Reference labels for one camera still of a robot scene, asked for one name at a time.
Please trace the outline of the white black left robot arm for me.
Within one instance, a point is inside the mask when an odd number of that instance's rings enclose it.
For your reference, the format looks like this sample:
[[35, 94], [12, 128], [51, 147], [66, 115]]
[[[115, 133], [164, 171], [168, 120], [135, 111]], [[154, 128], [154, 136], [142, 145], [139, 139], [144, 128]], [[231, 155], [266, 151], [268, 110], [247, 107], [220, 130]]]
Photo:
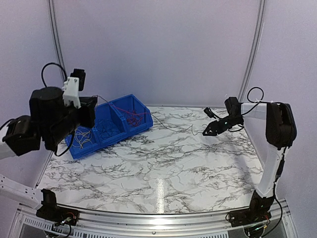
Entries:
[[[21, 156], [40, 149], [44, 142], [48, 151], [57, 152], [58, 144], [74, 135], [79, 126], [95, 125], [97, 97], [79, 97], [79, 105], [63, 100], [64, 91], [45, 87], [32, 92], [30, 115], [10, 119], [0, 128], [0, 157]], [[60, 207], [56, 195], [49, 189], [35, 189], [0, 177], [0, 193], [36, 210], [37, 217], [52, 221], [57, 226], [76, 225], [79, 211]]]

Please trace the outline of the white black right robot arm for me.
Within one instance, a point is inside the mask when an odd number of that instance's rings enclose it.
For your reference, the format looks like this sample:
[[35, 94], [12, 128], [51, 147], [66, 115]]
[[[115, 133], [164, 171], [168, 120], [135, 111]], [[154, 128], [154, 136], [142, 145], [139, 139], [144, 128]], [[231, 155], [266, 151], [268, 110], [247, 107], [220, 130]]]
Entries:
[[228, 221], [232, 227], [250, 225], [271, 218], [270, 208], [276, 198], [276, 187], [283, 172], [285, 157], [297, 136], [297, 128], [291, 107], [283, 102], [263, 99], [240, 102], [236, 97], [225, 100], [228, 115], [221, 118], [211, 108], [204, 113], [215, 120], [210, 122], [203, 136], [217, 136], [231, 131], [236, 125], [244, 127], [245, 118], [265, 121], [265, 137], [268, 153], [261, 181], [253, 192], [248, 208], [231, 211]]

